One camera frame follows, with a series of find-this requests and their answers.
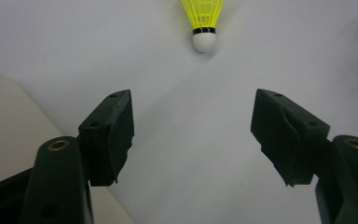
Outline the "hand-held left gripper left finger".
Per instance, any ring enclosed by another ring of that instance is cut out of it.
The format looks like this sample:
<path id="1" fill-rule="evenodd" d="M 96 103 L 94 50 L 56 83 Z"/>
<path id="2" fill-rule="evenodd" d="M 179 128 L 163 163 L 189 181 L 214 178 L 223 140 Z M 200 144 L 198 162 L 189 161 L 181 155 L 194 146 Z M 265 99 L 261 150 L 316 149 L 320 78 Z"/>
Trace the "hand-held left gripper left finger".
<path id="1" fill-rule="evenodd" d="M 79 125 L 93 187 L 111 186 L 128 158 L 134 136 L 131 91 L 109 94 Z"/>

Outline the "yellow shuttlecock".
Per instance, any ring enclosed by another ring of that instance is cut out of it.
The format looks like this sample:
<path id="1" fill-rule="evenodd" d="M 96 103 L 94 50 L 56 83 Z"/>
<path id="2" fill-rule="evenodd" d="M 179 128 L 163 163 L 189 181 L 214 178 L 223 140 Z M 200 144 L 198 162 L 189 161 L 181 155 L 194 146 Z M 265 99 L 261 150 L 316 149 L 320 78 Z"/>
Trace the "yellow shuttlecock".
<path id="1" fill-rule="evenodd" d="M 216 44 L 216 24 L 224 0 L 181 0 L 192 25 L 192 43 L 196 51 L 208 53 Z"/>

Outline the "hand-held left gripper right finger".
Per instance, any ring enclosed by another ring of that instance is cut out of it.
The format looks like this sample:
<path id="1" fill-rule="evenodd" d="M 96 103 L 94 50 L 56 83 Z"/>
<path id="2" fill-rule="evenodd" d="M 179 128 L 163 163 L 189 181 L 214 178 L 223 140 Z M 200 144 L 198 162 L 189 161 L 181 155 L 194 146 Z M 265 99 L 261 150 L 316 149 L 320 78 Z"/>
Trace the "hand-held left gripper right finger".
<path id="1" fill-rule="evenodd" d="M 311 163 L 330 126 L 283 94 L 258 89 L 251 132 L 285 185 L 308 185 Z"/>

